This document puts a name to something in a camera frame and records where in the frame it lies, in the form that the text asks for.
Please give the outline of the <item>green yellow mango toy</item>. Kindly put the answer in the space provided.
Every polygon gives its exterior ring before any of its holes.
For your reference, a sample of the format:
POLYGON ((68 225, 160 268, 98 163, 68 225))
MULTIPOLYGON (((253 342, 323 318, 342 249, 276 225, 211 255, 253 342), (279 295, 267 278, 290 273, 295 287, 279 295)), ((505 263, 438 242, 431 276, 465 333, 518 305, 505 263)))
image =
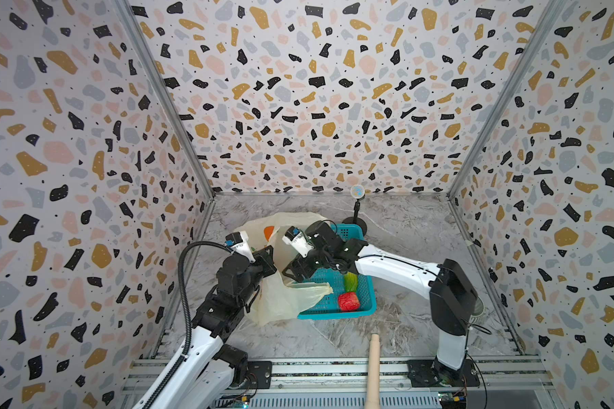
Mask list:
POLYGON ((358 275, 346 273, 343 275, 344 292, 356 292, 358 288, 358 275))

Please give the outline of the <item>cream plastic bag orange print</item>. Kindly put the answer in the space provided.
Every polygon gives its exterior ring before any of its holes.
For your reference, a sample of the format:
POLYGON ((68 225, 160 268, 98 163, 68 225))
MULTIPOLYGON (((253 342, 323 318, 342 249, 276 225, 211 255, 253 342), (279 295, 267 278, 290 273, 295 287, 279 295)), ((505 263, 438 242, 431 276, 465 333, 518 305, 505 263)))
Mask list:
POLYGON ((273 261, 277 272, 262 279, 259 295, 252 303, 246 317, 263 327, 278 320, 296 319, 298 315, 319 303, 333 293, 325 283, 298 283, 281 274, 298 252, 282 241, 286 231, 294 226, 305 230, 312 223, 320 222, 323 216, 313 212, 278 212, 271 216, 248 221, 236 228, 244 232, 252 249, 258 251, 270 245, 273 247, 273 261))

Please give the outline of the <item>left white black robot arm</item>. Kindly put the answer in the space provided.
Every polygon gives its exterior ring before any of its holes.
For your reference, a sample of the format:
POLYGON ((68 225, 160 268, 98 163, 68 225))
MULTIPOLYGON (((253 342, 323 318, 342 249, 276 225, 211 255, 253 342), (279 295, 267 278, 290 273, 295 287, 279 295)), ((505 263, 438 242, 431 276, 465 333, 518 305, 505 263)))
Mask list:
POLYGON ((231 386, 246 381, 247 353, 225 344, 257 298, 261 281, 277 272, 273 247, 250 257, 211 241, 189 244, 177 264, 185 339, 136 408, 209 408, 231 386), (184 266, 189 251, 208 246, 228 253, 218 269, 218 283, 189 311, 184 266))

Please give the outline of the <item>red strawberry toy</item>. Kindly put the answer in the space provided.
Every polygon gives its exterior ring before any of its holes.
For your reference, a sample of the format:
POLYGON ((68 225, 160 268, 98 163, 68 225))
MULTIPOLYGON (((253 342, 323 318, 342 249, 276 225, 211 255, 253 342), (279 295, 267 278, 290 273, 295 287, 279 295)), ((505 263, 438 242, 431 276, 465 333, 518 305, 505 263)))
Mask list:
POLYGON ((350 291, 339 295, 338 306, 341 312, 355 312, 361 307, 361 302, 357 294, 350 291))

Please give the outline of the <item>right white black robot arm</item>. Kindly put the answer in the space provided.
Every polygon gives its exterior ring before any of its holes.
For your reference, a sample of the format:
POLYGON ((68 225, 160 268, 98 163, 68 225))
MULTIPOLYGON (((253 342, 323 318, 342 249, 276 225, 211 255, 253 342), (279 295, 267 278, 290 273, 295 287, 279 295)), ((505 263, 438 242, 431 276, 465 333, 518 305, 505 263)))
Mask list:
POLYGON ((457 262, 420 262, 381 250, 366 240, 344 240, 324 222, 312 223, 305 232, 291 226, 282 241, 298 252, 285 268, 288 277, 298 282, 307 281, 319 269, 332 269, 383 279, 425 298, 438 328, 438 350, 431 367, 421 371, 421 382, 434 386, 462 380, 478 293, 457 262))

